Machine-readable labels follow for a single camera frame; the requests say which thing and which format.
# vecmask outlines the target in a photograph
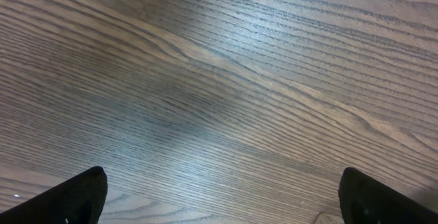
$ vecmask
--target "black object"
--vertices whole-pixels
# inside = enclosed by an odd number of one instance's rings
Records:
[[[345,224],[438,223],[438,214],[354,168],[342,175],[339,202]]]
[[[107,195],[99,166],[0,214],[1,224],[95,224]]]

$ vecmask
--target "wooden table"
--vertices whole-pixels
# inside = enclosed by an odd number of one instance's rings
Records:
[[[438,0],[0,0],[0,123],[0,211],[94,165],[102,223],[312,223],[347,166],[430,207]]]

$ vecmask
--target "small wooden block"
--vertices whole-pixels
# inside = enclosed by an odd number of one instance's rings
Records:
[[[344,220],[340,216],[321,213],[316,219],[315,224],[344,224]]]

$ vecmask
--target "beige object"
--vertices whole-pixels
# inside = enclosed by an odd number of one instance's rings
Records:
[[[321,213],[316,219],[315,224],[344,224],[344,220],[340,216]]]

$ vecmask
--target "black plastic part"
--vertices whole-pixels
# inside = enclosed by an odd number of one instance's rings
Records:
[[[438,214],[354,168],[342,175],[339,202],[345,224],[438,223]]]
[[[1,224],[95,224],[107,195],[107,176],[99,166],[0,214]]]

